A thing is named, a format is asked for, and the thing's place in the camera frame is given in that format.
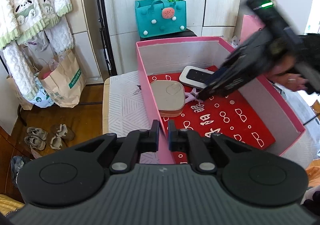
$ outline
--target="teal handbag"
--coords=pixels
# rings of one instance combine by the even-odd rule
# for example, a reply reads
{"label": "teal handbag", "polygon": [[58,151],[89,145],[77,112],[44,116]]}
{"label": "teal handbag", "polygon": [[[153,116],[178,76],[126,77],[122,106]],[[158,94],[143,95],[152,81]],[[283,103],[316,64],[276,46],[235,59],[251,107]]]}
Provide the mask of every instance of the teal handbag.
{"label": "teal handbag", "polygon": [[136,0],[136,21],[140,37],[182,32],[187,27],[184,0]]}

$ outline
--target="bag handle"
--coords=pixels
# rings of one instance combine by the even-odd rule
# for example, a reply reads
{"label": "bag handle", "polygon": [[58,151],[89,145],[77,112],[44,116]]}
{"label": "bag handle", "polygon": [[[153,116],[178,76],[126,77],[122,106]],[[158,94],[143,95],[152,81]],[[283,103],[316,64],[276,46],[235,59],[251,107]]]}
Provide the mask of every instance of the bag handle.
{"label": "bag handle", "polygon": [[[153,2],[151,3],[151,7],[149,8],[150,10],[153,10],[153,6],[155,4],[155,2],[158,2],[158,1],[162,1],[164,3],[164,7],[169,7],[169,2],[168,0],[153,0]],[[176,1],[174,0],[173,4],[170,5],[170,7],[174,7],[176,5]]]}

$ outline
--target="gray ribbed surface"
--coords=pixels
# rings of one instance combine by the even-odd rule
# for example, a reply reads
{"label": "gray ribbed surface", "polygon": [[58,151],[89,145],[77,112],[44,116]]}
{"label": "gray ribbed surface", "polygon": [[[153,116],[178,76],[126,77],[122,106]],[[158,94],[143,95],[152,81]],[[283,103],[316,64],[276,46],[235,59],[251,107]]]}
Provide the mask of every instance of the gray ribbed surface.
{"label": "gray ribbed surface", "polygon": [[301,225],[312,224],[298,205],[258,209],[231,198],[209,175],[189,165],[140,165],[114,175],[94,198],[49,210],[26,205],[16,225]]}

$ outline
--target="human hand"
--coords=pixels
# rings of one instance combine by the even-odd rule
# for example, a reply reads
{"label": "human hand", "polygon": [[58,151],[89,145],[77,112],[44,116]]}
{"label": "human hand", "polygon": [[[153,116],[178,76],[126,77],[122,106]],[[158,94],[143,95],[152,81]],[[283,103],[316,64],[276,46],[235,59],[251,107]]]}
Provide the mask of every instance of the human hand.
{"label": "human hand", "polygon": [[279,75],[291,69],[295,64],[295,58],[290,55],[286,55],[279,64],[275,65],[271,71],[265,74],[269,80],[279,83],[292,91],[306,90],[305,84],[308,82],[307,79],[301,77],[300,74],[287,73]]}

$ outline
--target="metal screw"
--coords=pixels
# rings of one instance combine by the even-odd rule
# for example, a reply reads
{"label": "metal screw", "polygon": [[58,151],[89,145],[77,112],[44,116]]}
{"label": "metal screw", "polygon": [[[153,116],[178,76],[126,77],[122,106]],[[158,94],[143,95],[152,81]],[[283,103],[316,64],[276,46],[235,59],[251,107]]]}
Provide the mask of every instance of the metal screw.
{"label": "metal screw", "polygon": [[213,163],[209,163],[209,162],[204,162],[199,164],[199,168],[203,171],[212,171],[213,169],[215,169],[215,165]]}
{"label": "metal screw", "polygon": [[111,168],[115,171],[123,171],[125,169],[127,169],[127,164],[125,163],[122,163],[122,162],[117,162],[117,163],[114,163]]}

